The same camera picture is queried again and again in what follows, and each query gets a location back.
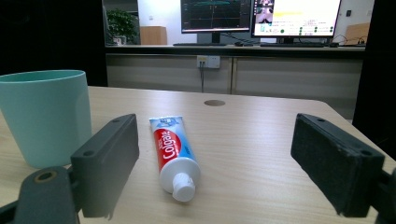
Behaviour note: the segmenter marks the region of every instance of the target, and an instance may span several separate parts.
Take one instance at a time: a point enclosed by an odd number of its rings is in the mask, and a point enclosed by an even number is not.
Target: table surface
[[[206,105],[220,100],[225,105]],[[297,113],[321,117],[377,148],[332,108],[312,100],[178,91],[90,87],[92,130],[135,113],[140,158],[120,196],[114,217],[81,223],[374,223],[335,210],[291,157]],[[202,169],[192,201],[179,203],[159,184],[149,118],[181,115]],[[0,113],[0,206],[18,199],[22,180],[36,171],[23,160]],[[386,157],[384,170],[396,162]]]

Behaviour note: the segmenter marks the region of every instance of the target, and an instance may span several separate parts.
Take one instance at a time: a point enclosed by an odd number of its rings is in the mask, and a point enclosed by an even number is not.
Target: colgate toothpaste
[[[190,147],[181,116],[149,120],[157,148],[160,184],[180,202],[195,194],[201,170]]]

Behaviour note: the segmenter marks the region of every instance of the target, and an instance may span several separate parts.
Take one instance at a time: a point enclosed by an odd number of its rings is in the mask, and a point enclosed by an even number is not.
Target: power outlet
[[[220,56],[207,56],[207,67],[208,68],[220,68]]]
[[[206,55],[197,55],[197,67],[207,67]]]

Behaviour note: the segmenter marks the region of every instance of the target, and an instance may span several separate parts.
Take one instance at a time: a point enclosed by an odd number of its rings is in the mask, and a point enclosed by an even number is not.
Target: potted plant
[[[137,31],[134,23],[137,18],[127,11],[119,8],[111,9],[107,13],[108,28],[110,35],[119,44],[135,44]]]

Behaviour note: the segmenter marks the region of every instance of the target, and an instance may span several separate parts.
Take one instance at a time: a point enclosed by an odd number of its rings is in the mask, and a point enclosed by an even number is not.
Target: colgate logo
[[[161,170],[167,162],[177,158],[181,147],[180,139],[175,133],[166,129],[156,130],[154,138],[157,140],[158,163]]]

